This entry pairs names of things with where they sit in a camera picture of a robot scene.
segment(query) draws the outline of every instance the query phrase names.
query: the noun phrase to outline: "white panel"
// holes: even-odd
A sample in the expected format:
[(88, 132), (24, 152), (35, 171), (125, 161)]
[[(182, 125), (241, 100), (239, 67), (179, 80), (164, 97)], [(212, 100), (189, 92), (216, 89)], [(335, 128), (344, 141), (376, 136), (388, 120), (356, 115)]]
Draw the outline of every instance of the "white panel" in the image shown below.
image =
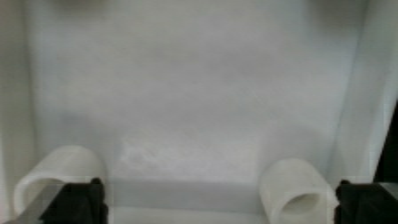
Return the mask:
[(347, 93), (330, 181), (372, 182), (398, 99), (398, 2), (376, 0)]
[(326, 174), (362, 1), (29, 4), (44, 154), (99, 150), (120, 205), (262, 211), (271, 163)]
[(0, 223), (13, 216), (13, 189), (36, 163), (24, 5), (0, 1)]

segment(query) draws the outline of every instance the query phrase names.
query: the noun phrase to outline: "white surface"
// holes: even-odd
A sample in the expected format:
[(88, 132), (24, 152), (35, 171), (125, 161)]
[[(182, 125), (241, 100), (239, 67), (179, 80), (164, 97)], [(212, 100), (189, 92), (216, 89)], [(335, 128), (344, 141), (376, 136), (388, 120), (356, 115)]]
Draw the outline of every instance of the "white surface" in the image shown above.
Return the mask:
[(267, 169), (260, 195), (271, 224), (335, 223), (335, 190), (305, 160), (285, 159)]
[(267, 224), (262, 215), (187, 210), (111, 208), (111, 224)]
[(42, 153), (99, 150), (118, 205), (262, 212), (271, 163), (305, 158), (326, 174), (362, 9), (29, 1)]
[(97, 154), (81, 146), (65, 146), (47, 156), (15, 191), (15, 210), (22, 214), (45, 187), (54, 183), (90, 183), (93, 178), (107, 180), (106, 164)]
[(4, 223), (13, 217), (17, 182), (38, 161), (26, 15), (20, 0), (0, 1), (0, 17), (0, 223)]
[(372, 0), (331, 154), (330, 182), (374, 181), (398, 99), (398, 1)]

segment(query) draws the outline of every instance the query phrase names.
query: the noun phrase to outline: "white backdrop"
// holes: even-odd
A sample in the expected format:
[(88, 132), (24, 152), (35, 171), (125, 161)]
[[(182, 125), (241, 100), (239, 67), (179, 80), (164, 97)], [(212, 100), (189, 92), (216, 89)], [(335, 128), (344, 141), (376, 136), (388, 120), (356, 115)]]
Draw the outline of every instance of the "white backdrop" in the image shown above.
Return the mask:
[(33, 0), (42, 153), (106, 158), (116, 203), (262, 211), (285, 157), (328, 172), (362, 1)]

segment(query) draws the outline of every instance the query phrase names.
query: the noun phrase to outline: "white wall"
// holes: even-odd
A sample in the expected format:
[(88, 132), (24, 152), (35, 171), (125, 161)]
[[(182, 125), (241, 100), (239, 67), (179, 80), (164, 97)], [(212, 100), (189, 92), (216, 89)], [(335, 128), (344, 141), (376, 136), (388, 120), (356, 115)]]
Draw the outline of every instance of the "white wall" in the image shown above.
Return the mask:
[(120, 205), (259, 212), (271, 163), (326, 174), (363, 1), (31, 0), (42, 153), (109, 164)]
[(330, 181), (374, 181), (398, 99), (398, 1), (372, 0), (349, 85)]
[(36, 163), (26, 15), (0, 1), (0, 223), (13, 216), (13, 189)]

